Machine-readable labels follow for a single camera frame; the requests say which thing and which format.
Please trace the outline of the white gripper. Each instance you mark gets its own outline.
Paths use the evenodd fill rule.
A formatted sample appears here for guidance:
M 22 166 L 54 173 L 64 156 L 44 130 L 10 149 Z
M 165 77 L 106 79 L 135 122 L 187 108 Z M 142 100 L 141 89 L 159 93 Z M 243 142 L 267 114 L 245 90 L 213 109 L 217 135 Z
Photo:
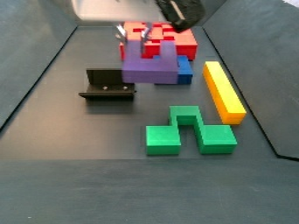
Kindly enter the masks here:
M 93 22 L 147 22 L 141 33 L 141 53 L 146 52 L 146 42 L 153 30 L 151 22 L 165 22 L 165 15 L 155 0 L 71 0 L 76 16 Z M 127 43 L 127 30 L 117 26 L 117 38 Z

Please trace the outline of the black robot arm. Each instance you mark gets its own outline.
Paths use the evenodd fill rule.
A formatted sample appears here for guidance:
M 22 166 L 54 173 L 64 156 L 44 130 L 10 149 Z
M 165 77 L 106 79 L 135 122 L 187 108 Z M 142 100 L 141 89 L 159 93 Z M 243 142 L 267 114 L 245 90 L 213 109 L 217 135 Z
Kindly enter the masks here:
M 163 40 L 191 36 L 191 28 L 205 18 L 202 0 L 71 0 L 82 22 L 117 26 L 121 56 L 129 40 L 138 40 L 142 55 L 151 58 Z

